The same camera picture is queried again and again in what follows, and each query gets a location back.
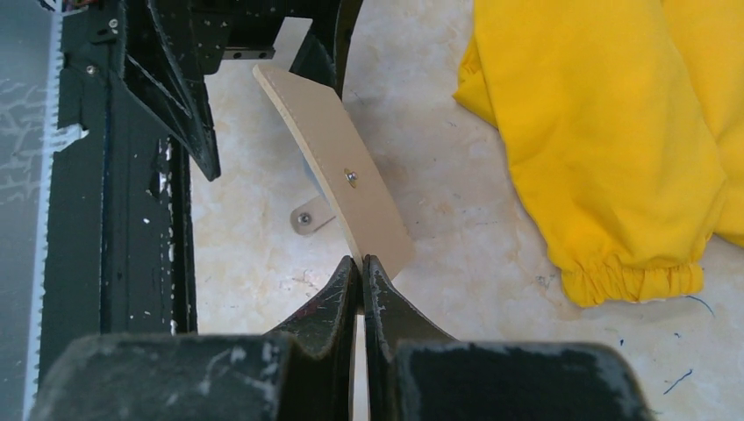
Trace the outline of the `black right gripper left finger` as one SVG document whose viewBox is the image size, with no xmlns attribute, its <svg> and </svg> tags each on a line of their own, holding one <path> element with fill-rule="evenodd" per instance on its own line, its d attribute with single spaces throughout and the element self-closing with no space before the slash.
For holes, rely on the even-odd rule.
<svg viewBox="0 0 744 421">
<path fill-rule="evenodd" d="M 343 257 L 325 287 L 266 334 L 281 345 L 275 420 L 352 417 L 359 280 Z"/>
</svg>

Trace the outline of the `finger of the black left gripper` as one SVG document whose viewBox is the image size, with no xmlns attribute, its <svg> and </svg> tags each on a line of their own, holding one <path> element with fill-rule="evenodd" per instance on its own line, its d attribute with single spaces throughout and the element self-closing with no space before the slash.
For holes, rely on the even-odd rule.
<svg viewBox="0 0 744 421">
<path fill-rule="evenodd" d="M 347 59 L 362 0 L 306 0 L 289 2 L 293 18 L 309 18 L 290 72 L 323 84 L 342 96 Z"/>
<path fill-rule="evenodd" d="M 221 175 L 188 1 L 121 1 L 118 76 L 186 149 L 204 177 Z"/>
</svg>

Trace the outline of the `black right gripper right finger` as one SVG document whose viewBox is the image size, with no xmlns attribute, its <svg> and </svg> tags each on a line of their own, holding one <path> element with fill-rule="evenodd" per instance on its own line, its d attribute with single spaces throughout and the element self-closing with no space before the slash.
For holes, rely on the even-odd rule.
<svg viewBox="0 0 744 421">
<path fill-rule="evenodd" d="M 374 255 L 362 263 L 362 314 L 367 355 L 369 418 L 396 414 L 393 379 L 397 349 L 408 342 L 447 342 L 454 337 L 439 328 L 394 286 Z"/>
</svg>

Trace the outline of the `beige card holder wallet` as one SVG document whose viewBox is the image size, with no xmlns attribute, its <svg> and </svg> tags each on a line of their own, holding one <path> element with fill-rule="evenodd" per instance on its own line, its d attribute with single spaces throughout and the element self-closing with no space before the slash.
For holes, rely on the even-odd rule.
<svg viewBox="0 0 744 421">
<path fill-rule="evenodd" d="M 355 262 L 375 256 L 395 278 L 412 261 L 414 243 L 335 90 L 266 64 L 253 74 L 339 218 Z"/>
</svg>

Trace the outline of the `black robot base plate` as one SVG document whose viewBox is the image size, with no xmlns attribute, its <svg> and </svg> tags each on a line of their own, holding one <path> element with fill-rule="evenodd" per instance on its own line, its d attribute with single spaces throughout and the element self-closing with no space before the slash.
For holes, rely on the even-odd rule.
<svg viewBox="0 0 744 421">
<path fill-rule="evenodd" d="M 52 2 L 55 128 L 82 136 L 52 154 L 41 375 L 87 335 L 197 330 L 190 170 L 201 169 L 118 76 L 121 1 Z M 204 82 L 223 60 L 272 56 L 275 2 L 188 2 Z"/>
</svg>

